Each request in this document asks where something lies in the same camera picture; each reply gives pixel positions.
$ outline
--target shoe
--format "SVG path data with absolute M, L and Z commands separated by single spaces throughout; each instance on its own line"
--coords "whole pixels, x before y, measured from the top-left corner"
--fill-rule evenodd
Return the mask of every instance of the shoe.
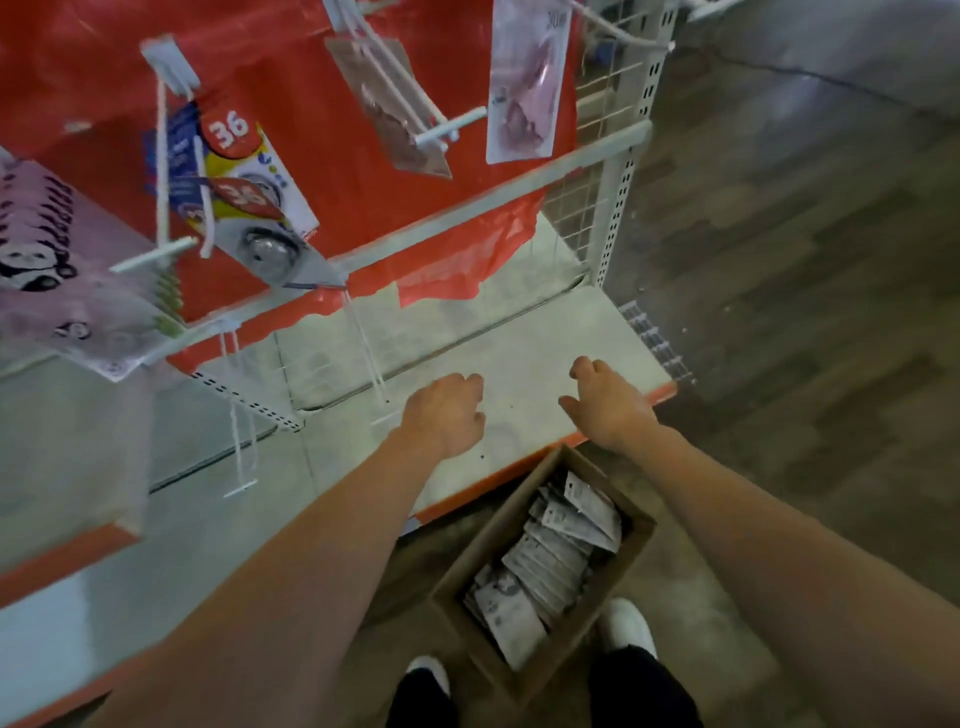
M 607 652 L 632 644 L 657 657 L 654 636 L 650 634 L 647 620 L 630 599 L 616 596 L 607 602 L 597 620 L 597 629 Z
M 414 661 L 407 666 L 407 672 L 413 672 L 415 669 L 430 670 L 433 674 L 433 679 L 437 681 L 437 685 L 446 693 L 447 697 L 450 697 L 450 679 L 446 676 L 446 670 L 440 660 L 430 655 L 420 655 L 414 658 Z

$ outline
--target panda package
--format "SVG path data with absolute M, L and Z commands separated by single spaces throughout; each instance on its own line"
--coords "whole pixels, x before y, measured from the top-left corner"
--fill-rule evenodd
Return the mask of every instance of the panda package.
M 45 345 L 117 381 L 183 331 L 161 264 L 109 267 L 151 242 L 33 161 L 3 169 L 0 336 Z

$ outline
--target open cardboard box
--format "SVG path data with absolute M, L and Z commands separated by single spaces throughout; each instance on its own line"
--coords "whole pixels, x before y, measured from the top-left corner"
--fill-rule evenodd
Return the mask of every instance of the open cardboard box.
M 613 501 L 620 510 L 624 538 L 620 549 L 596 569 L 580 600 L 557 621 L 523 669 L 514 672 L 492 638 L 467 611 L 463 599 L 474 574 L 485 564 L 499 561 L 520 538 L 528 518 L 527 509 L 537 489 L 555 469 L 563 466 Z M 444 574 L 430 599 L 460 637 L 470 659 L 518 707 L 522 707 L 540 692 L 593 625 L 616 585 L 650 540 L 656 525 L 632 500 L 615 488 L 599 468 L 575 449 L 563 445 L 544 457 L 493 515 Z

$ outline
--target purple package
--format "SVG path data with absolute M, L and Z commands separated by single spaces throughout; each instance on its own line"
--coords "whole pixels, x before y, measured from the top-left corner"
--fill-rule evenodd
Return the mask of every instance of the purple package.
M 569 38 L 563 0 L 493 0 L 487 164 L 553 154 Z
M 33 161 L 3 170 L 0 336 L 29 339 L 113 381 L 183 331 L 157 307 L 157 264 L 123 277 L 109 267 L 151 242 Z

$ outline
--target price label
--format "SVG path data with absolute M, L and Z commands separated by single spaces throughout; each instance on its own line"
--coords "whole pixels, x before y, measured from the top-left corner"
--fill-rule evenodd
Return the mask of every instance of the price label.
M 252 116 L 228 98 L 204 105 L 200 127 L 210 149 L 227 159 L 249 157 L 262 141 Z
M 217 197 L 241 212 L 269 220 L 283 219 L 283 210 L 274 205 L 255 182 L 234 177 L 211 177 L 207 183 Z

